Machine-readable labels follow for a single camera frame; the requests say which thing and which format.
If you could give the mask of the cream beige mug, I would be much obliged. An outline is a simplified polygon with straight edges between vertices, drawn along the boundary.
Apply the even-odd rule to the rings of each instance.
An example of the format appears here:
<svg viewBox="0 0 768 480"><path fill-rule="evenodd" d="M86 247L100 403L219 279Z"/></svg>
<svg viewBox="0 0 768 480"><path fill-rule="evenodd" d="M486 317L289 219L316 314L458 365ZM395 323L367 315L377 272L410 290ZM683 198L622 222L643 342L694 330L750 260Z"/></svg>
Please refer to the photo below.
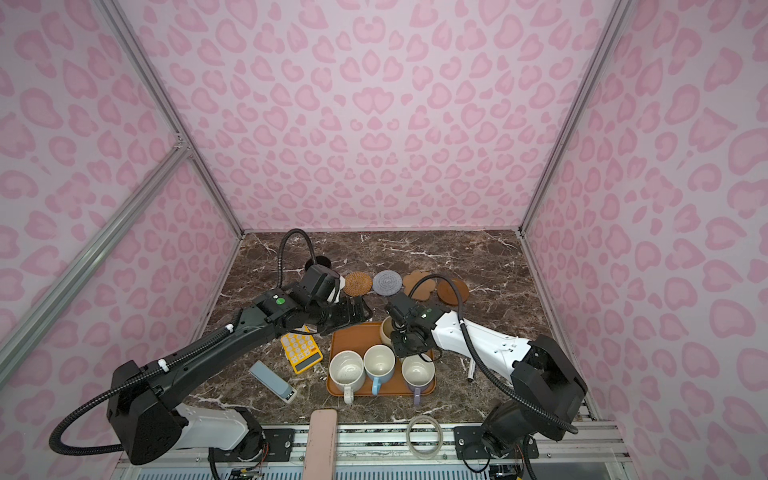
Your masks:
<svg viewBox="0 0 768 480"><path fill-rule="evenodd" d="M390 349L393 348L393 341L392 341L392 333L394 331L392 318L390 316L387 316L380 325L380 331L379 336L381 342L388 346Z"/></svg>

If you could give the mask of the woven rattan round coaster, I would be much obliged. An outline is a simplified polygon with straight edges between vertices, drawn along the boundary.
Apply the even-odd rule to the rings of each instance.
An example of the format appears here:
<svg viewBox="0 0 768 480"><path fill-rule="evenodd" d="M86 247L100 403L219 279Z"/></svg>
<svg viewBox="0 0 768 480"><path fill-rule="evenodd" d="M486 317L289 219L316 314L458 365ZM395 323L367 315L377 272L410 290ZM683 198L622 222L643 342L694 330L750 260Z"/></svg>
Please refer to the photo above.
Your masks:
<svg viewBox="0 0 768 480"><path fill-rule="evenodd" d="M344 277L345 285L343 291L350 297L360 297L366 295L372 290L373 278L361 271L351 272Z"/></svg>

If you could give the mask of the grey woven round coaster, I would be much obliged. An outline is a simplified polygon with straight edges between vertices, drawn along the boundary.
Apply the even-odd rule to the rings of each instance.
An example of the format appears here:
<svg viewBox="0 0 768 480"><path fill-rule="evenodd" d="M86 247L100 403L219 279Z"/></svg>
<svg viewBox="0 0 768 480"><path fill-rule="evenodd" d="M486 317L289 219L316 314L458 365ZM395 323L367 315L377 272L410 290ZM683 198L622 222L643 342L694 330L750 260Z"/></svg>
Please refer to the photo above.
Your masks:
<svg viewBox="0 0 768 480"><path fill-rule="evenodd" d="M373 277L372 289L382 297L390 297L403 288L403 280L399 273L393 270L383 270Z"/></svg>

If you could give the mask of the brown round wooden coaster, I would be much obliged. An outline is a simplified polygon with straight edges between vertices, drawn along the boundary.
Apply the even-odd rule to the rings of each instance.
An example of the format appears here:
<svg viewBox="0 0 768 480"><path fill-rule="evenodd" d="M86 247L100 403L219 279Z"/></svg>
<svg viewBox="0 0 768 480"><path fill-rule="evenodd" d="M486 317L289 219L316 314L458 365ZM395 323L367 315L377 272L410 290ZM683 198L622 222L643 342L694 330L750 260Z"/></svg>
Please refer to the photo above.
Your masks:
<svg viewBox="0 0 768 480"><path fill-rule="evenodd" d="M470 291L467 284L458 278L453 278L451 283L456 287L456 289L453 289L453 287L445 280L441 280L438 283L437 295L439 300L450 306L458 306L459 301L465 303L470 296Z"/></svg>

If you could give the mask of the black mug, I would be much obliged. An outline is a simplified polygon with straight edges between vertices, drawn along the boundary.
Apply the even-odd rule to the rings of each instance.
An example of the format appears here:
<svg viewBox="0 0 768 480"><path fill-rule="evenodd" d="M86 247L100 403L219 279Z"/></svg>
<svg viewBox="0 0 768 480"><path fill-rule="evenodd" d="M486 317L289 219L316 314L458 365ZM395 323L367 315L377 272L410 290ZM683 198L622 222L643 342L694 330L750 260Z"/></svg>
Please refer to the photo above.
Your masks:
<svg viewBox="0 0 768 480"><path fill-rule="evenodd" d="M309 270L314 265L320 265L328 269L332 269L332 261L323 255L316 255L314 258L309 258L305 262L304 270Z"/></svg>

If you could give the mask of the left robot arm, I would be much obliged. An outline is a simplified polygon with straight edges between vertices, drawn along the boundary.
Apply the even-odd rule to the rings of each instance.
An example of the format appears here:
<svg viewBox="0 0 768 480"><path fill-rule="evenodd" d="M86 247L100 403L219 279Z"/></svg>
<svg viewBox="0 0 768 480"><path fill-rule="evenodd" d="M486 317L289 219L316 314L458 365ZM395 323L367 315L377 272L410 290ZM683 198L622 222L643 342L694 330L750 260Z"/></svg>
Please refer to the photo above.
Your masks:
<svg viewBox="0 0 768 480"><path fill-rule="evenodd" d="M321 335L370 320L372 311L361 297L340 296L337 302L312 299L300 303L279 289L258 296L237 311L229 325L143 367L129 361L113 374L112 385L125 389L108 402L107 419L134 465L150 463L182 447L184 435L200 430L202 447L218 449L231 460L252 460L263 453L261 425L238 407L224 417L224 432L193 419L182 402L199 385L243 355L308 325Z"/></svg>

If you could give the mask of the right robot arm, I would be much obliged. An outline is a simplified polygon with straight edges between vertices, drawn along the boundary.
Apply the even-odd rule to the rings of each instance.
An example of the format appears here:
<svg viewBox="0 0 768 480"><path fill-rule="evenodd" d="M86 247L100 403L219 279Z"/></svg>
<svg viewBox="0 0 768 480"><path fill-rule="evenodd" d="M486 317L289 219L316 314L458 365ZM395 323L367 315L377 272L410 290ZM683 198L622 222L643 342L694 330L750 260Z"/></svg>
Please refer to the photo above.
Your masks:
<svg viewBox="0 0 768 480"><path fill-rule="evenodd" d="M430 351L463 355L508 396L480 427L480 441L491 455L502 457L522 448L534 434L560 441L567 433L578 433L574 420L588 387L553 338L502 334L462 318L458 310L403 293L390 297L385 310L393 322L397 357Z"/></svg>

